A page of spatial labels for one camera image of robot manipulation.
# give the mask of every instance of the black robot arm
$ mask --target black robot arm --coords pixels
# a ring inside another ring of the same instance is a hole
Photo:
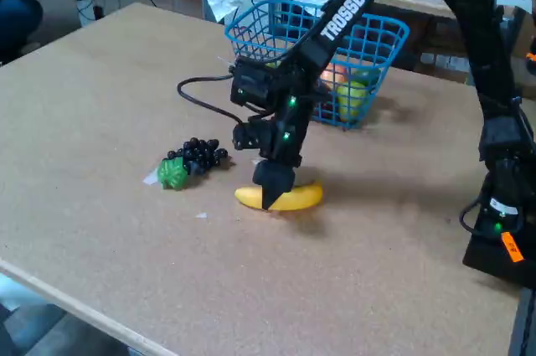
[[[283,55],[267,61],[236,60],[231,100],[265,111],[234,129],[236,149],[259,148],[265,159],[257,164],[253,177],[263,188],[263,208],[268,209],[282,193],[291,190],[293,168],[302,160],[300,151],[314,104],[325,95],[318,77],[344,35],[351,33],[373,1],[328,0],[322,17]],[[445,1],[460,24],[484,114],[479,149],[490,173],[476,204],[492,216],[490,220],[500,220],[504,229],[519,229],[524,205],[534,196],[534,142],[519,108],[519,94],[503,47],[499,29],[502,14],[495,0]],[[276,60],[281,61],[276,69],[266,65]],[[272,114],[270,120],[263,118]],[[496,234],[488,228],[472,232]]]

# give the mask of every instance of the person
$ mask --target person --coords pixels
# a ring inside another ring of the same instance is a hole
[[[36,0],[0,0],[0,60],[16,57],[42,18],[43,9]]]

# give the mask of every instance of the red apple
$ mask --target red apple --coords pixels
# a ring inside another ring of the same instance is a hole
[[[330,63],[320,74],[320,79],[330,90],[336,90],[339,84],[347,81],[348,70],[340,64]]]

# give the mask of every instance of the toy banana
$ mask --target toy banana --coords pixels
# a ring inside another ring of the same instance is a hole
[[[234,196],[251,208],[262,209],[262,187],[243,187]],[[318,182],[295,187],[290,193],[283,193],[269,208],[270,211],[296,211],[310,208],[322,200],[322,185]]]

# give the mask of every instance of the blue plastic basket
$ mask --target blue plastic basket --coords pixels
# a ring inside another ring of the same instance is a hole
[[[321,6],[292,0],[258,2],[225,30],[234,53],[270,59],[289,49],[320,17]],[[409,27],[394,18],[364,14],[344,37],[321,80],[332,99],[318,104],[313,120],[351,128],[365,117]]]

